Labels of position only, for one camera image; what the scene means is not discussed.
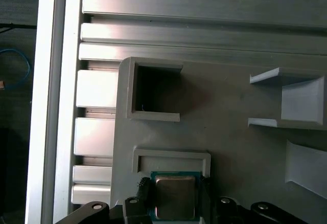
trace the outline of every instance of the blue cable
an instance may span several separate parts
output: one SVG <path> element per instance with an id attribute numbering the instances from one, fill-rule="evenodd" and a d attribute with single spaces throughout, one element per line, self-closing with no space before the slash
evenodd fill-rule
<path id="1" fill-rule="evenodd" d="M 32 69 L 31 64 L 29 62 L 29 59 L 21 51 L 19 51 L 17 49 L 3 49 L 3 50 L 0 50 L 0 54 L 10 53 L 10 52 L 19 54 L 25 60 L 28 70 L 27 70 L 25 76 L 20 81 L 18 81 L 15 84 L 5 85 L 4 89 L 15 89 L 15 88 L 21 86 L 22 84 L 24 84 L 26 82 L 26 79 L 28 78 L 29 74 L 31 73 L 31 69 Z"/>

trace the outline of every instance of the dark background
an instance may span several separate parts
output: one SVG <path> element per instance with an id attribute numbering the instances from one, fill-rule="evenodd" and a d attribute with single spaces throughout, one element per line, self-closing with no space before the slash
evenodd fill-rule
<path id="1" fill-rule="evenodd" d="M 36 28 L 37 10 L 38 0 L 0 0 L 0 25 Z M 0 34 L 0 50 L 18 49 L 34 65 L 35 40 L 36 29 L 17 28 Z M 0 55 L 0 81 L 14 83 L 26 70 L 19 55 Z M 33 72 L 20 88 L 0 91 L 0 223 L 24 222 L 32 87 Z"/>

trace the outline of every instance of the black cable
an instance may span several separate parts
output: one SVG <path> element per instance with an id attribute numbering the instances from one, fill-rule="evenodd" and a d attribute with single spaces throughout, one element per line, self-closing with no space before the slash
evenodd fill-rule
<path id="1" fill-rule="evenodd" d="M 33 25 L 19 25 L 19 24 L 0 24 L 0 28 L 36 29 L 36 26 L 33 26 Z"/>
<path id="2" fill-rule="evenodd" d="M 13 30 L 14 28 L 8 28 L 8 29 L 5 29 L 5 30 L 3 30 L 3 31 L 0 31 L 0 34 L 1 33 L 5 33 L 5 32 L 7 32 L 7 31 L 11 31 L 11 30 Z"/>

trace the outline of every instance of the metal frame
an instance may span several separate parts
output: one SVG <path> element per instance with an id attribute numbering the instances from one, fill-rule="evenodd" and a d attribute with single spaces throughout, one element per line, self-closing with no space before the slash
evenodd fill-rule
<path id="1" fill-rule="evenodd" d="M 324 55 L 327 50 L 324 46 L 327 39 L 321 35 L 299 35 L 280 34 L 279 32 L 253 31 L 241 27 L 221 27 L 201 24 L 182 24 L 170 22 L 151 22 L 145 24 L 143 21 L 123 21 L 106 19 L 98 23 L 83 23 L 81 37 L 87 46 L 95 46 L 99 50 L 95 53 L 101 55 L 101 46 L 108 43 L 152 45 L 166 47 L 187 47 L 227 50 L 245 50 L 261 52 L 282 52 Z M 81 47 L 82 55 L 94 53 L 90 49 L 84 51 L 85 45 Z M 103 51 L 109 57 L 110 52 Z"/>
<path id="2" fill-rule="evenodd" d="M 107 166 L 78 165 L 74 166 L 73 181 L 76 184 L 110 185 L 111 172 L 112 168 Z"/>
<path id="3" fill-rule="evenodd" d="M 62 48 L 61 89 L 58 117 L 57 163 L 55 177 L 54 216 L 56 223 L 73 209 L 71 203 L 74 163 L 73 138 L 76 116 L 76 82 L 79 69 L 78 49 L 82 0 L 66 0 Z"/>
<path id="4" fill-rule="evenodd" d="M 25 223 L 50 223 L 65 0 L 39 0 Z"/>

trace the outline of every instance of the metal surface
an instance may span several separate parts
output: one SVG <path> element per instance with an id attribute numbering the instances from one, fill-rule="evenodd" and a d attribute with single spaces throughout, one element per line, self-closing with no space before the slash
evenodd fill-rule
<path id="1" fill-rule="evenodd" d="M 114 120 L 77 118 L 75 124 L 75 155 L 112 157 Z"/>
<path id="2" fill-rule="evenodd" d="M 327 60 L 324 55 L 310 55 L 310 61 L 308 61 L 308 55 L 304 54 L 86 42 L 80 45 L 79 58 L 81 60 L 122 61 L 131 56 L 179 61 L 201 60 L 211 63 L 215 63 L 219 59 L 221 63 L 225 64 L 270 67 L 266 71 L 276 66 L 291 68 L 294 65 L 303 69 L 321 69 L 325 67 L 324 63 Z"/>
<path id="3" fill-rule="evenodd" d="M 60 80 L 60 101 L 57 134 L 57 162 L 53 222 L 67 216 L 71 204 L 73 137 L 76 117 L 76 79 L 79 68 L 78 47 L 81 17 L 81 0 L 66 0 L 65 23 Z"/>
<path id="4" fill-rule="evenodd" d="M 80 70 L 77 75 L 77 106 L 116 107 L 118 71 Z"/>
<path id="5" fill-rule="evenodd" d="M 163 220 L 195 218 L 195 177 L 156 176 L 155 216 Z"/>
<path id="6" fill-rule="evenodd" d="M 83 12 L 326 27 L 326 4 L 327 0 L 83 0 Z"/>
<path id="7" fill-rule="evenodd" d="M 72 203 L 84 205 L 91 201 L 101 201 L 109 204 L 110 186 L 76 184 L 72 189 Z"/>
<path id="8" fill-rule="evenodd" d="M 321 35 L 301 35 L 301 33 L 294 31 L 288 34 L 280 34 L 273 31 L 256 31 L 251 28 L 218 24 L 203 25 L 113 19 L 102 21 L 102 24 L 82 24 L 82 40 L 98 43 L 128 43 L 168 47 L 327 54 L 327 50 L 324 48 L 327 44 L 326 37 Z M 94 51 L 94 53 L 91 52 L 89 54 L 96 55 L 101 53 L 101 51 L 98 53 Z M 110 56 L 113 53 L 116 52 L 104 52 L 102 54 Z"/>
<path id="9" fill-rule="evenodd" d="M 25 223 L 53 218 L 65 0 L 39 0 Z"/>
<path id="10" fill-rule="evenodd" d="M 73 182 L 76 184 L 111 184 L 111 167 L 76 165 L 73 169 Z"/>

